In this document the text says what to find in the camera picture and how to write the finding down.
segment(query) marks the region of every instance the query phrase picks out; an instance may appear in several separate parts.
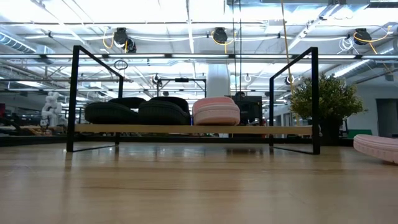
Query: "plant pot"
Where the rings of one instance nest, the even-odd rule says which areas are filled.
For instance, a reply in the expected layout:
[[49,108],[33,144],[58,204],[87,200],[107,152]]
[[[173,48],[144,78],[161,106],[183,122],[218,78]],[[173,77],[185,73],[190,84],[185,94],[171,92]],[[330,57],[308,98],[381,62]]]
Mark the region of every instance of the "plant pot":
[[322,146],[337,146],[340,133],[340,126],[342,120],[340,119],[323,119],[320,120],[321,127],[321,145]]

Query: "green object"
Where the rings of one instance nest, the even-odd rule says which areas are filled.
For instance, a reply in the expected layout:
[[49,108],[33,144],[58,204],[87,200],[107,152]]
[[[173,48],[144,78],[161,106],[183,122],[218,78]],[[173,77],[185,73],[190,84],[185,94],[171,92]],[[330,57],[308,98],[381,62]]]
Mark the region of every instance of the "green object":
[[[362,100],[355,95],[354,85],[345,85],[344,80],[321,75],[319,78],[320,120],[341,121],[352,114],[365,111]],[[294,88],[290,110],[303,119],[312,116],[312,79],[303,78]]]
[[372,135],[372,130],[370,129],[350,129],[348,130],[348,138],[353,139],[357,134],[368,134]]

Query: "pink cushion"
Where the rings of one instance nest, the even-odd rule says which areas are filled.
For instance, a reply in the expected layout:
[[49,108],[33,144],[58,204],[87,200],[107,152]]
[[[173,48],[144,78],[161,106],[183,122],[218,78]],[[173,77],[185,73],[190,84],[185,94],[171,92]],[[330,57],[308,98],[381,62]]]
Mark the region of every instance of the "pink cushion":
[[359,134],[354,137],[354,148],[367,155],[398,164],[398,139]]
[[205,105],[208,105],[211,103],[233,103],[233,104],[235,104],[235,102],[231,98],[226,97],[226,96],[208,97],[208,98],[200,99],[193,104],[193,108],[192,108],[193,114],[195,114],[195,111],[197,109],[199,109],[201,106],[205,106]]
[[194,125],[237,125],[241,112],[228,97],[212,97],[198,100],[193,105]]

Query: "white robot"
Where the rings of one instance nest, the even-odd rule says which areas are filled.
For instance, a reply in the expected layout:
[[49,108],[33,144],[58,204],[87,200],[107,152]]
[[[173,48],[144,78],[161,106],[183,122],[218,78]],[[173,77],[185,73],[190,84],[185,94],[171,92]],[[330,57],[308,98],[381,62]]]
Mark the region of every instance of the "white robot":
[[45,97],[45,105],[42,109],[42,120],[40,121],[41,126],[55,127],[58,125],[58,116],[62,112],[62,105],[59,103],[59,93],[49,92],[49,95]]

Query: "computer monitor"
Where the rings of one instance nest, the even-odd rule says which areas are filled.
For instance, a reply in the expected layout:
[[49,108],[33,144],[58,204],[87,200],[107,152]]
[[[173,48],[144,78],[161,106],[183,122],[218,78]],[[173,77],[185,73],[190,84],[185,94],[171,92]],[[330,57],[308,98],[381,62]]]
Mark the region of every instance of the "computer monitor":
[[262,123],[262,97],[261,96],[227,96],[232,98],[241,110],[241,123],[253,122],[256,118]]

